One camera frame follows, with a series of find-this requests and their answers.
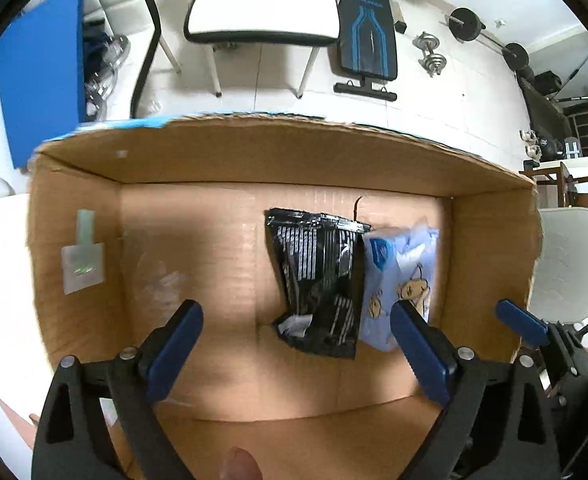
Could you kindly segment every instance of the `blue mat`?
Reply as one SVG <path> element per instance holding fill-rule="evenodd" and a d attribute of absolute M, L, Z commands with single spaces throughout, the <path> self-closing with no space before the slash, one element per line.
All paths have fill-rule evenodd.
<path fill-rule="evenodd" d="M 85 120 L 82 0 L 47 0 L 0 38 L 0 103 L 14 168 Z"/>

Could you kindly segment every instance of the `cartoon character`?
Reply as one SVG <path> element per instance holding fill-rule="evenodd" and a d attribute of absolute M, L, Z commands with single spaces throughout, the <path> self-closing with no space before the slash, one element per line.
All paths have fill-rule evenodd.
<path fill-rule="evenodd" d="M 379 290 L 369 300 L 369 307 L 367 308 L 367 313 L 369 314 L 369 316 L 372 319 L 378 319 L 381 314 L 385 314 L 385 311 L 383 310 L 383 306 L 380 303 L 380 295 L 382 293 L 383 293 L 383 291 Z"/>
<path fill-rule="evenodd" d="M 429 298 L 429 283 L 423 278 L 423 267 L 417 264 L 408 282 L 396 289 L 399 300 L 409 300 L 421 316 L 425 314 L 425 303 Z"/>

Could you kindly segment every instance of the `cardboard box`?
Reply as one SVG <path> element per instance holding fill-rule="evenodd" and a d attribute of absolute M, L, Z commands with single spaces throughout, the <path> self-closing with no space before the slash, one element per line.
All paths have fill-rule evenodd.
<path fill-rule="evenodd" d="M 509 361 L 519 346 L 494 306 L 527 305 L 536 191 L 475 156 L 365 126 L 227 115 L 79 133 L 44 144 L 32 163 L 29 247 L 53 366 L 68 354 L 113 358 L 182 300 L 203 306 L 203 334 L 158 408 L 199 479 L 218 477 L 230 446 L 248 449 L 266 479 L 395 478 L 439 413 L 400 351 L 361 342 L 350 361 L 279 341 L 270 207 L 375 228 L 426 218 L 441 231 L 430 322 L 484 358 Z M 75 244 L 80 209 L 95 211 L 105 279 L 65 295 L 61 248 Z M 136 466 L 129 474 L 141 478 Z"/>

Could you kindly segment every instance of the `black bag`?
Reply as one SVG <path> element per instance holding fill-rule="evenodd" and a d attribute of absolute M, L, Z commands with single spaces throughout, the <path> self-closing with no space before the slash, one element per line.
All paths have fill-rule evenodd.
<path fill-rule="evenodd" d="M 369 225 L 325 213 L 273 208 L 273 242 L 287 312 L 273 323 L 293 348 L 352 358 L 359 338 L 363 287 L 361 234 Z"/>

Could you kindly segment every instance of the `wooden chair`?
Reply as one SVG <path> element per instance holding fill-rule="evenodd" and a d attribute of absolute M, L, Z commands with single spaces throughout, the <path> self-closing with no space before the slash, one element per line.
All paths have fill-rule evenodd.
<path fill-rule="evenodd" d="M 546 176 L 546 180 L 537 180 L 536 185 L 556 186 L 559 207 L 573 206 L 588 208 L 588 193 L 579 193 L 576 190 L 576 184 L 588 182 L 588 176 L 574 178 L 562 162 L 557 168 L 543 168 L 532 171 L 521 171 L 520 173 L 530 178 L 540 175 Z"/>

